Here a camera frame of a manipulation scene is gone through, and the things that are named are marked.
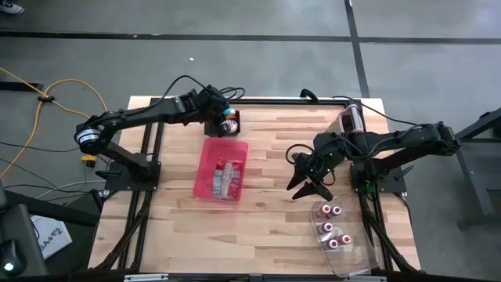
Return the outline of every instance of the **small bottle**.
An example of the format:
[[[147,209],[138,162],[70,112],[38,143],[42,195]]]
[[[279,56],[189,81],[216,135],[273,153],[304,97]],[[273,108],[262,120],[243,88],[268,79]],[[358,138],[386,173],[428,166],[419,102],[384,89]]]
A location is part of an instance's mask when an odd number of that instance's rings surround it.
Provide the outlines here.
[[[331,209],[330,209],[330,212],[327,214],[327,217],[329,219],[332,219],[334,216],[338,216],[340,215],[342,212],[341,208],[338,207],[338,206],[333,206]]]
[[[327,216],[330,213],[330,207],[324,204],[320,209],[316,212],[318,217]]]
[[[332,231],[333,228],[334,226],[331,223],[325,222],[321,226],[319,226],[319,233],[320,234],[329,233],[330,231]]]
[[[324,244],[325,244],[326,248],[329,250],[335,250],[337,248],[337,246],[339,246],[337,241],[334,239],[330,239],[330,240],[326,241]]]
[[[351,237],[346,235],[346,234],[339,235],[338,237],[336,237],[336,239],[337,239],[337,242],[339,242],[339,244],[350,244],[351,243]]]

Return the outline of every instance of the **butcher block tabletop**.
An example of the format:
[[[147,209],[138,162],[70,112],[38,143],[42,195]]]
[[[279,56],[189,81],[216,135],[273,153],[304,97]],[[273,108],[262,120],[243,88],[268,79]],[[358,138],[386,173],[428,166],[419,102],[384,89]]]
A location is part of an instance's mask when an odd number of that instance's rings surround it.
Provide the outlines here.
[[[132,96],[128,108],[148,106],[151,98]],[[362,102],[384,112],[381,99],[362,99]],[[241,133],[233,138],[249,145],[240,203],[206,202],[193,197],[206,138],[204,126],[165,125],[159,156],[160,184],[153,194],[141,272],[331,274],[308,220],[312,205],[322,198],[315,195],[291,200],[297,188],[290,191],[285,188],[294,168],[284,156],[286,149],[295,143],[311,146],[315,135],[323,132],[343,107],[314,104],[232,107],[240,110],[242,122]],[[366,108],[363,113],[367,131],[388,131],[384,117]],[[139,152],[144,129],[124,130],[120,145]],[[349,164],[345,161],[335,168],[337,181],[329,189],[336,196],[353,197],[358,204],[358,197],[350,187]],[[104,204],[89,267],[104,260],[122,236],[131,195],[128,191],[118,192]],[[409,263],[419,269],[405,205],[393,194],[381,194],[380,201],[388,236]],[[377,240],[375,245],[380,253]],[[134,248],[135,237],[128,263],[134,256]]]

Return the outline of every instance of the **concrete floor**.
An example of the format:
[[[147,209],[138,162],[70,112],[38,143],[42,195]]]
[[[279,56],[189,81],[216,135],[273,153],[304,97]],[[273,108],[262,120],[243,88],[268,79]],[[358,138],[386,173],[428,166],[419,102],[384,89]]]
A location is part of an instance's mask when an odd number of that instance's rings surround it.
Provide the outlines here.
[[[147,34],[259,34],[349,36],[342,0],[35,0],[18,1],[19,17],[0,16],[0,28],[22,31]],[[352,0],[359,36],[499,38],[501,2],[496,0]],[[181,74],[203,83],[243,86],[249,96],[360,97],[349,42],[120,41],[0,38],[0,66],[45,85],[79,78],[98,89],[110,109],[125,108],[131,95],[159,95]],[[387,114],[415,122],[444,121],[459,131],[501,105],[501,45],[361,44],[370,96],[384,100]],[[0,79],[8,80],[0,74]],[[188,82],[172,93],[184,93]],[[100,114],[100,102],[80,85],[53,95],[64,105]],[[35,95],[0,95],[2,141],[22,144],[30,135]],[[32,146],[76,147],[82,119],[44,107]],[[390,123],[390,129],[402,129]],[[12,160],[16,148],[3,146]],[[56,185],[84,178],[81,154],[28,150],[17,163]],[[425,157],[405,180],[413,231],[423,269],[429,273],[501,280],[501,233],[496,226],[460,232],[456,222],[478,207],[464,185],[455,157]],[[98,179],[87,171],[88,179]],[[40,179],[13,168],[4,185]],[[101,189],[102,184],[87,188]],[[44,190],[18,189],[37,197]],[[51,193],[42,199],[65,196]]]

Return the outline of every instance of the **clear plastic tray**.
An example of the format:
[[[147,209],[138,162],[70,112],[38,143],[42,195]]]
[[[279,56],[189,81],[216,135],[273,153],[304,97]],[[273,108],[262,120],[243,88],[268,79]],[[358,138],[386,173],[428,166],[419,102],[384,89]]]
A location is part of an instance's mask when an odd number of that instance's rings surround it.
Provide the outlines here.
[[[315,229],[318,242],[322,246],[325,259],[331,266],[333,273],[339,277],[369,273],[379,264],[377,253],[363,227],[362,217],[355,204],[355,199],[354,196],[339,196],[330,202],[318,202],[313,204],[310,213],[310,222],[312,228]],[[318,216],[317,211],[325,204],[330,207],[338,206],[342,211],[330,219]],[[330,222],[333,229],[329,233],[321,234],[319,227],[326,222]],[[350,244],[339,244],[333,250],[326,246],[328,240],[335,239],[342,234],[350,236]]]

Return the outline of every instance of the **transparent container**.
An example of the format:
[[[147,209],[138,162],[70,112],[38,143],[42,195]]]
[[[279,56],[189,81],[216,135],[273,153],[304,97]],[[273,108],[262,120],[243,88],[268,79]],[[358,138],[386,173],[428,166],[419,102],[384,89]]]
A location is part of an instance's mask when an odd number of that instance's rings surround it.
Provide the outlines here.
[[[362,224],[362,216],[355,204],[356,196],[340,196],[332,201],[313,204],[310,213],[310,222],[315,229],[319,244],[322,246],[325,260],[332,271],[339,277],[349,277],[357,274],[370,273],[370,270],[379,265],[379,258],[370,243]],[[328,205],[330,208],[339,207],[339,215],[330,217],[323,215],[321,208]],[[336,240],[338,245],[332,249]]]

